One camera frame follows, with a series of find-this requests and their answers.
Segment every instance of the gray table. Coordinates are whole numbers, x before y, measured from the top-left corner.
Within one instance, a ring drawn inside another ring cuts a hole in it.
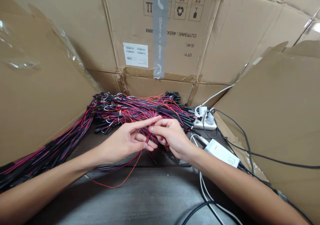
[[[99,145],[108,135],[94,134],[91,126],[73,151],[70,159]],[[154,152],[159,164],[172,164]],[[138,164],[154,165],[145,151]],[[108,173],[88,173],[97,182],[116,186],[131,168]],[[255,222],[235,205],[219,188],[205,178],[207,188],[217,203],[233,212],[243,224]],[[119,188],[110,189],[85,177],[70,185],[28,224],[181,224],[186,216],[204,200],[200,193],[199,173],[194,168],[136,168]],[[236,224],[216,208],[225,225]],[[206,206],[196,212],[188,224],[219,224]]]

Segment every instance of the finger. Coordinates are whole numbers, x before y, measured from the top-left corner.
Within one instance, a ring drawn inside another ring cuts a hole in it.
[[[161,126],[150,126],[148,128],[149,132],[155,135],[161,135],[165,138],[169,137],[170,135],[170,128],[161,127]]]
[[[174,119],[172,118],[164,118],[159,121],[157,121],[154,126],[163,126],[163,127],[169,127],[169,125],[172,123]]]
[[[153,124],[153,123],[159,121],[161,118],[162,118],[161,116],[156,116],[156,117],[149,118],[149,119],[146,119],[143,121],[133,122],[130,124],[131,129],[134,130],[134,129],[140,129],[140,128],[146,127],[150,124]]]
[[[159,141],[161,144],[167,145],[167,140],[166,140],[163,136],[161,136],[161,135],[156,135],[156,137],[157,137],[158,141]]]
[[[135,139],[137,141],[140,141],[140,142],[145,142],[147,140],[146,136],[141,134],[141,133],[136,133]],[[152,148],[157,148],[158,147],[158,145],[155,144],[151,139],[149,139],[149,141],[148,141],[148,146],[150,146]]]
[[[152,152],[152,151],[154,151],[154,148],[152,148],[152,147],[150,147],[150,146],[147,146],[147,147],[146,147],[146,150]]]
[[[132,153],[139,152],[147,147],[148,147],[148,145],[146,144],[146,142],[132,143]]]

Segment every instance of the bundle of wires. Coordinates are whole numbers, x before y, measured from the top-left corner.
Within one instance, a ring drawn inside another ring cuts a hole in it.
[[[91,106],[94,103],[95,99],[82,116],[54,140],[34,153],[0,167],[0,191],[19,185],[64,163],[92,123],[94,109]]]
[[[195,117],[189,113],[191,108],[179,104],[180,96],[177,92],[166,92],[149,98],[110,93],[100,93],[93,97],[84,114],[64,133],[34,153],[0,167],[0,192],[64,163],[94,119],[99,123],[95,132],[105,134],[126,122],[140,121],[157,115],[177,119],[185,132],[190,131],[195,120]],[[159,151],[164,155],[178,162],[167,147],[160,145],[157,138],[150,135],[147,128],[140,129],[139,132],[159,144]],[[104,172],[126,167],[136,160],[141,152],[126,164],[103,165],[96,168],[96,171]]]
[[[107,134],[112,128],[122,125],[126,122],[136,122],[148,118],[161,115],[162,118],[177,119],[185,132],[191,131],[195,117],[189,113],[191,108],[186,105],[179,104],[180,96],[177,92],[166,92],[157,97],[137,98],[126,96],[124,94],[111,95],[110,93],[101,93],[95,96],[97,105],[94,113],[100,118],[100,124],[97,125],[95,132]],[[159,143],[156,136],[149,133],[147,128],[139,129],[139,133],[144,134],[147,139],[159,145],[158,151],[163,155],[168,156],[176,164],[179,160],[172,154],[167,146]],[[95,171],[110,171],[117,170],[127,166],[137,159],[142,151],[140,151],[131,161],[125,164],[110,164],[102,165]]]

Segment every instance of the white power strip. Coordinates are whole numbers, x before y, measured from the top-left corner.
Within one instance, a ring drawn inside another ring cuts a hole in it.
[[[208,124],[206,122],[206,119],[204,119],[204,127],[205,127],[206,130],[215,130],[217,128],[217,125],[216,125],[215,122],[213,122],[212,125]],[[193,128],[203,129],[202,121],[199,121],[199,120],[196,119],[195,122],[194,122]]]

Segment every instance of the gray tape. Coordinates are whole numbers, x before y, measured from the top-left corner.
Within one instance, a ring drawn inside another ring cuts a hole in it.
[[[152,0],[153,4],[153,77],[164,78],[165,47],[169,0]]]

